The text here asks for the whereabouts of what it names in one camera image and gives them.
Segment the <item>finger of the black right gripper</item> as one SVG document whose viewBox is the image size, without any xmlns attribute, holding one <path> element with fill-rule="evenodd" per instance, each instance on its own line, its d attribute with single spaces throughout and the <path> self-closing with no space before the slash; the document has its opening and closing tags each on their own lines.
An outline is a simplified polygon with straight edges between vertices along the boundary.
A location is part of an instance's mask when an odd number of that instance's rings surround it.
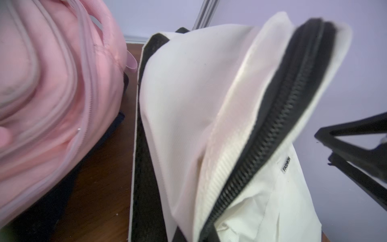
<svg viewBox="0 0 387 242">
<path fill-rule="evenodd" d="M 351 181 L 356 183 L 374 201 L 376 201 L 385 211 L 387 210 L 387 189 L 373 180 L 371 177 L 350 165 L 345 159 L 335 154 L 329 156 L 329 165 L 339 169 Z"/>
<path fill-rule="evenodd" d="M 387 180 L 387 144 L 375 148 L 363 148 L 340 140 L 339 136 L 361 136 L 387 133 L 387 114 L 382 113 L 366 119 L 320 128 L 314 137 L 333 153 L 349 161 L 370 175 Z"/>
</svg>

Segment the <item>cream canvas backpack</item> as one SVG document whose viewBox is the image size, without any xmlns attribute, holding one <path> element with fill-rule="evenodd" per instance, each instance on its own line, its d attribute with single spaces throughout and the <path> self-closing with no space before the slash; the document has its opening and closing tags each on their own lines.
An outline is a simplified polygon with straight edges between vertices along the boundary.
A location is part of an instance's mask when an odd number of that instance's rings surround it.
<svg viewBox="0 0 387 242">
<path fill-rule="evenodd" d="M 130 242 L 319 242 L 293 142 L 352 41 L 285 12 L 159 32 L 138 73 Z"/>
</svg>

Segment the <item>pink backpack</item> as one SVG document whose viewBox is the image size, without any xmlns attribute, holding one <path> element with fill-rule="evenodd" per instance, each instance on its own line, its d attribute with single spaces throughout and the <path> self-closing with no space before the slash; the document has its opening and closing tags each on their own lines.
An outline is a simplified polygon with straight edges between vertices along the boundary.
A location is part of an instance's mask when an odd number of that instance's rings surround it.
<svg viewBox="0 0 387 242">
<path fill-rule="evenodd" d="M 1 226 L 102 138 L 127 69 L 137 62 L 104 1 L 1 1 Z"/>
</svg>

